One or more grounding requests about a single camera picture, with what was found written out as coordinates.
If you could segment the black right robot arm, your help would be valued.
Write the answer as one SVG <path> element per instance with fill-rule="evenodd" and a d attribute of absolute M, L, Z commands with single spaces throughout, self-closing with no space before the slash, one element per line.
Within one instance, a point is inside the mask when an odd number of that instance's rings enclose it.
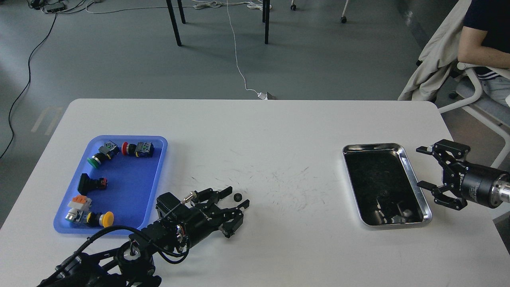
<path fill-rule="evenodd" d="M 419 181 L 417 186 L 431 191 L 435 203 L 461 210 L 471 201 L 488 208 L 509 202 L 509 173 L 466 160 L 468 145 L 440 140 L 429 147 L 421 146 L 418 153 L 432 155 L 443 169 L 442 185 Z"/>

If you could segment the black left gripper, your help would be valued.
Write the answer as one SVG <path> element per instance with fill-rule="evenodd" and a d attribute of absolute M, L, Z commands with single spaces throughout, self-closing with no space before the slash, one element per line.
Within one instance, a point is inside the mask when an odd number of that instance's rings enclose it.
<path fill-rule="evenodd" d="M 190 239 L 190 247 L 196 246 L 214 231 L 221 231 L 226 238 L 230 238 L 243 224 L 243 210 L 250 206 L 250 200 L 244 200 L 237 207 L 220 209 L 216 204 L 230 195 L 232 187 L 220 191 L 212 188 L 196 192 L 191 201 L 193 207 L 180 205 L 175 209 L 175 219 L 182 223 L 184 233 Z"/>

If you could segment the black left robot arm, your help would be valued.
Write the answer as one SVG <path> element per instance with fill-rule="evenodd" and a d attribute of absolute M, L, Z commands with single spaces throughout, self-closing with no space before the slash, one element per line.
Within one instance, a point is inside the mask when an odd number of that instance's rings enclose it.
<path fill-rule="evenodd" d="M 153 254 L 172 265 L 183 262 L 190 249 L 214 231 L 226 238 L 243 223 L 249 200 L 235 194 L 237 206 L 219 208 L 218 202 L 231 195 L 232 187 L 215 191 L 193 191 L 183 200 L 170 192 L 157 198 L 159 218 L 137 230 L 127 226 L 104 228 L 89 237 L 56 271 L 40 282 L 41 287 L 158 287 L 162 279 L 154 274 Z M 116 230 L 131 231 L 122 246 L 89 255 L 84 250 L 95 240 Z"/>

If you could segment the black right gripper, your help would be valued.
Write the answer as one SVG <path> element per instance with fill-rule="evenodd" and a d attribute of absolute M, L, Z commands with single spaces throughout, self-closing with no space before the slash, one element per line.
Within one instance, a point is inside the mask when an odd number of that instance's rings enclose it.
<path fill-rule="evenodd" d="M 509 173 L 492 167 L 465 161 L 471 148 L 459 142 L 440 140 L 431 146 L 421 146 L 416 152 L 432 155 L 443 169 L 451 169 L 452 194 L 444 195 L 450 187 L 438 187 L 426 181 L 419 181 L 417 187 L 432 193 L 436 204 L 453 210 L 462 210 L 471 201 L 489 208 L 497 208 L 509 202 Z"/>

